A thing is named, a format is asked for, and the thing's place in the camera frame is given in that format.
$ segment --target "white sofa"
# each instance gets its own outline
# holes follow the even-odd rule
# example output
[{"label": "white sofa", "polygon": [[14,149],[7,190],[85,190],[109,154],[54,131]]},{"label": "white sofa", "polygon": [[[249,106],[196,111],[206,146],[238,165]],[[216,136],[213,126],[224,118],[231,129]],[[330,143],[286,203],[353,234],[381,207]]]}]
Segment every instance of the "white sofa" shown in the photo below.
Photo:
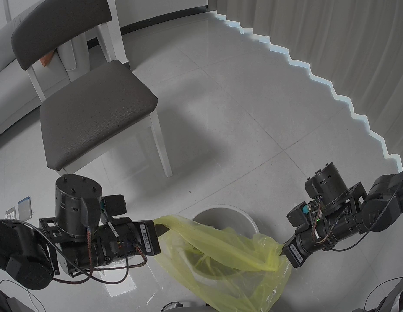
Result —
[{"label": "white sofa", "polygon": [[[39,61],[33,67],[46,97],[87,73],[90,62],[85,34],[58,47],[46,67]],[[17,60],[12,61],[0,72],[0,135],[40,104],[27,72]]]}]

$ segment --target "trash bag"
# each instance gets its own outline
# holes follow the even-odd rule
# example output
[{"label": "trash bag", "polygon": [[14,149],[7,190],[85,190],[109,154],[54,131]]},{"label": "trash bag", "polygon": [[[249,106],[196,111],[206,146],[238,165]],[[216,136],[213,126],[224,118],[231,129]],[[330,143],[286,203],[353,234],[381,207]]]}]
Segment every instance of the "trash bag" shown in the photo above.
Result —
[{"label": "trash bag", "polygon": [[154,223],[170,229],[158,238],[157,262],[219,312],[268,312],[281,296],[291,264],[271,237],[249,239],[181,216]]}]

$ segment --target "curtain fold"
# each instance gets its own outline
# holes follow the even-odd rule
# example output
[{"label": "curtain fold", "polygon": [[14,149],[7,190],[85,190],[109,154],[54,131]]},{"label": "curtain fold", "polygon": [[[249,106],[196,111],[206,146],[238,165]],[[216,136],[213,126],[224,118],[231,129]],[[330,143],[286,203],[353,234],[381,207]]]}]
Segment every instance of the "curtain fold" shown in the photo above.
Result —
[{"label": "curtain fold", "polygon": [[403,163],[403,0],[209,0],[352,99]]}]

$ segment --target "gray upholstered chair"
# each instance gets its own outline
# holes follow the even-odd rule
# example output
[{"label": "gray upholstered chair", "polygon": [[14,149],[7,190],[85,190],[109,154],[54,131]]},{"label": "gray upholstered chair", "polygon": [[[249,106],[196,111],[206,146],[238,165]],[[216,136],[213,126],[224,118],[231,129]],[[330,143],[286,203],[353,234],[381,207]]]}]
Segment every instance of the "gray upholstered chair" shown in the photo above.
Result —
[{"label": "gray upholstered chair", "polygon": [[[41,132],[47,166],[74,173],[143,128],[151,127],[167,177],[172,175],[158,121],[157,97],[115,57],[106,22],[107,0],[46,0],[16,28],[12,48],[42,104]],[[46,98],[32,64],[96,27],[109,62]]]}]

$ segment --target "translucent yellow bag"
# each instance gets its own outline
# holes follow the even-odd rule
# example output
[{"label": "translucent yellow bag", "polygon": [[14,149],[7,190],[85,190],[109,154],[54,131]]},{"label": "translucent yellow bag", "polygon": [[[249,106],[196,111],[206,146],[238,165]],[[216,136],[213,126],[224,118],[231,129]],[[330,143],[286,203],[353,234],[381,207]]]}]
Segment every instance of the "translucent yellow bag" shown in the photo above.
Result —
[{"label": "translucent yellow bag", "polygon": [[179,283],[220,312],[268,312],[281,296],[291,264],[282,245],[252,239],[181,216],[154,220],[170,230],[159,237],[155,259]]}]

